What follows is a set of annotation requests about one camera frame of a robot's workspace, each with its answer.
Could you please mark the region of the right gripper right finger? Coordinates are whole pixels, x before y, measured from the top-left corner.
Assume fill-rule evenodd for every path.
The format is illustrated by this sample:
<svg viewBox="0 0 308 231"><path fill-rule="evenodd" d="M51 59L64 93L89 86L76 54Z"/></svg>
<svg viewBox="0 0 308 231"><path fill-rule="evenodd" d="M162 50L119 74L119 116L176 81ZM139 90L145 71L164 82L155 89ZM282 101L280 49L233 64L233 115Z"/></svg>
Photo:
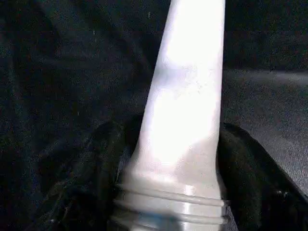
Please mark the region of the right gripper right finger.
<svg viewBox="0 0 308 231"><path fill-rule="evenodd" d="M308 229L308 197L247 131L222 123L217 158L238 230Z"/></svg>

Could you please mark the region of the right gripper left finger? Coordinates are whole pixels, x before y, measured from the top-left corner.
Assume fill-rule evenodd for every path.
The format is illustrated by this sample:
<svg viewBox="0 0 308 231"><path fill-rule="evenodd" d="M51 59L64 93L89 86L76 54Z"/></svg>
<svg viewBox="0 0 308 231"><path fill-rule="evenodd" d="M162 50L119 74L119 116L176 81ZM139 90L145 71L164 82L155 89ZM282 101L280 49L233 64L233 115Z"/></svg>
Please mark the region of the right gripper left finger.
<svg viewBox="0 0 308 231"><path fill-rule="evenodd" d="M43 200L31 231L106 231L116 184L136 147L142 115L58 140L38 161Z"/></svg>

